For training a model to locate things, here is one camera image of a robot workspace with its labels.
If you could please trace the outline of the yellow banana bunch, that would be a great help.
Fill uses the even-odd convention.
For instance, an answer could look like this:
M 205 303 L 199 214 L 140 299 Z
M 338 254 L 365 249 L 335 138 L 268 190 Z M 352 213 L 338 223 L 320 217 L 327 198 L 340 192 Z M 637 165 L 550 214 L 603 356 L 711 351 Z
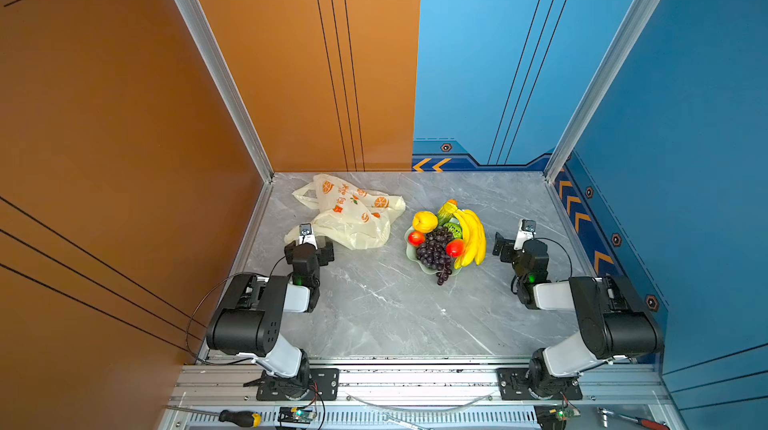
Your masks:
M 460 270 L 474 263 L 480 266 L 486 258 L 485 229 L 479 217 L 471 210 L 457 210 L 453 217 L 462 228 L 463 253 L 454 260 L 454 269 Z

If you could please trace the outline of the cream plastic bag orange print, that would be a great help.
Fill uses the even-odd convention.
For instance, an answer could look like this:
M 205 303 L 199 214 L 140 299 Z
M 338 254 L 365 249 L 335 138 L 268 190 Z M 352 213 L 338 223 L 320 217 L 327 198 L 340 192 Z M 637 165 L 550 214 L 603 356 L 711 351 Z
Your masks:
M 356 187 L 341 178 L 319 174 L 292 196 L 316 210 L 310 222 L 315 236 L 325 237 L 349 250 L 385 246 L 392 224 L 405 212 L 403 197 Z

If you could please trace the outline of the dark purple grape bunch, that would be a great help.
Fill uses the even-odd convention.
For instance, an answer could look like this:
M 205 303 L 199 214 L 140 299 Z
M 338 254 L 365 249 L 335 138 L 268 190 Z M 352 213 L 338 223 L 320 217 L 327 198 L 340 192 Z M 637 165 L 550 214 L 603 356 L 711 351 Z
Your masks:
M 453 273 L 454 259 L 446 254 L 445 246 L 454 239 L 443 227 L 437 227 L 425 237 L 425 243 L 416 248 L 417 259 L 428 270 L 434 271 L 436 283 L 442 286 Z

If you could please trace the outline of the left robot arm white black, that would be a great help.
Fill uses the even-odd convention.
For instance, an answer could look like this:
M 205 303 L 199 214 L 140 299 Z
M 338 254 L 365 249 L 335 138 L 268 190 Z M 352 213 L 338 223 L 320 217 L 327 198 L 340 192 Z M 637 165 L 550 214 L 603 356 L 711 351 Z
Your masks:
M 333 243 L 292 242 L 285 260 L 287 276 L 238 274 L 232 278 L 206 330 L 209 349 L 241 358 L 262 368 L 255 380 L 260 401 L 311 398 L 325 377 L 315 377 L 307 353 L 281 334 L 283 315 L 311 313 L 320 297 L 320 269 L 335 259 Z

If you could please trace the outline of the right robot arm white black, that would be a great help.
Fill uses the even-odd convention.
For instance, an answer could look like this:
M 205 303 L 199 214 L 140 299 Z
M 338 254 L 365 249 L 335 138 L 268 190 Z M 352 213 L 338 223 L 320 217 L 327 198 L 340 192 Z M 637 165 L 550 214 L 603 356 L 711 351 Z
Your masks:
M 520 231 L 516 238 L 495 235 L 492 254 L 512 265 L 511 291 L 529 310 L 569 311 L 578 331 L 536 350 L 528 367 L 497 371 L 504 400 L 580 398 L 578 379 L 617 360 L 662 351 L 662 330 L 626 277 L 548 278 L 544 240 Z

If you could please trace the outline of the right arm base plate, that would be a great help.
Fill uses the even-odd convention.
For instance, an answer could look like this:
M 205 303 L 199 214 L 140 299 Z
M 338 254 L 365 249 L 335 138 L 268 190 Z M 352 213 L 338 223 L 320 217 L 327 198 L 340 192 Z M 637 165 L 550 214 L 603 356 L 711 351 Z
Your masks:
M 528 369 L 499 368 L 496 378 L 504 401 L 583 399 L 579 382 L 572 377 L 552 377 L 547 373 L 532 377 Z

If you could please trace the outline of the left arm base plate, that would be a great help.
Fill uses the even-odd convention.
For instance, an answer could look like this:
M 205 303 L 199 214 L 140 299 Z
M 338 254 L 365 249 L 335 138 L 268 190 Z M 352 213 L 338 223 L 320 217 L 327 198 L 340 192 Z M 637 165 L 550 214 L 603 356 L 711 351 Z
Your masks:
M 339 389 L 340 372 L 337 368 L 310 368 L 308 374 L 293 378 L 281 378 L 263 374 L 256 391 L 258 401 L 307 401 L 316 397 L 315 391 L 324 401 L 335 401 Z

